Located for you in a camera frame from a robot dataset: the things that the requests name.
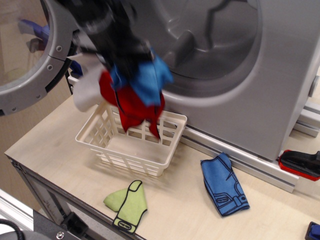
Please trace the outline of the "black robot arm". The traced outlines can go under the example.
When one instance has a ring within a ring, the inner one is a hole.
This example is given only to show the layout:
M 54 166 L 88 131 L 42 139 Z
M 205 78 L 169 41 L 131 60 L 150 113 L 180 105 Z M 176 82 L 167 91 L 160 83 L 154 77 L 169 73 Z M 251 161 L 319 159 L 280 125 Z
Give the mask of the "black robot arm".
M 155 59 L 150 44 L 132 31 L 136 10 L 128 1 L 59 0 L 58 3 L 71 13 L 108 70 L 116 66 L 131 78 L 139 64 Z

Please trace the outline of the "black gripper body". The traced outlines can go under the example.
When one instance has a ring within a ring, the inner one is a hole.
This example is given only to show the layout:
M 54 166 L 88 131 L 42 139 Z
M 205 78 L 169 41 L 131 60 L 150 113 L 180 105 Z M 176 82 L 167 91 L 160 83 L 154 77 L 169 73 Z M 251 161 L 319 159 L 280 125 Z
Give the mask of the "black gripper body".
M 128 27 L 107 27 L 94 36 L 94 45 L 107 68 L 117 67 L 122 75 L 134 75 L 139 64 L 154 60 L 150 44 Z

